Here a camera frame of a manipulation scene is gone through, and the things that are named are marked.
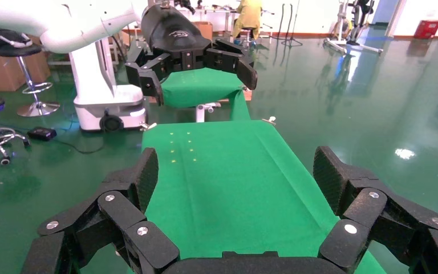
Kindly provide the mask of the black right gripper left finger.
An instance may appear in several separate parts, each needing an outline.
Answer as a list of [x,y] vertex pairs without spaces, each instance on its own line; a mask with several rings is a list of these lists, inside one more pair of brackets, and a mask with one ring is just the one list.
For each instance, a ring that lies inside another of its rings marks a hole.
[[145,215],[158,173],[153,148],[132,167],[109,173],[91,197],[38,227],[22,272],[79,273],[98,250],[113,245],[135,273],[163,273],[180,251]]

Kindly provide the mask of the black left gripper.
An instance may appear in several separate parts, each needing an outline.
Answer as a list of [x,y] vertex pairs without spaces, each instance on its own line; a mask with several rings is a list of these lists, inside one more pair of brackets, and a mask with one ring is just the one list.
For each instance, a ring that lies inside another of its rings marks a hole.
[[250,90],[255,90],[258,74],[254,61],[239,45],[216,39],[212,44],[186,16],[174,7],[147,7],[141,30],[152,54],[130,52],[125,62],[129,84],[140,87],[144,96],[164,104],[162,81],[172,72],[203,69],[236,74]]

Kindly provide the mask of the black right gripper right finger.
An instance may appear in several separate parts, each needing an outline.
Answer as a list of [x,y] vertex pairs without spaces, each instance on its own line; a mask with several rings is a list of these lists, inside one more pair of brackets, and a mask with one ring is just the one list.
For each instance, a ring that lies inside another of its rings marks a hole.
[[313,177],[339,219],[318,257],[353,273],[375,241],[410,273],[438,273],[438,213],[387,187],[371,171],[343,163],[328,146],[315,150]]

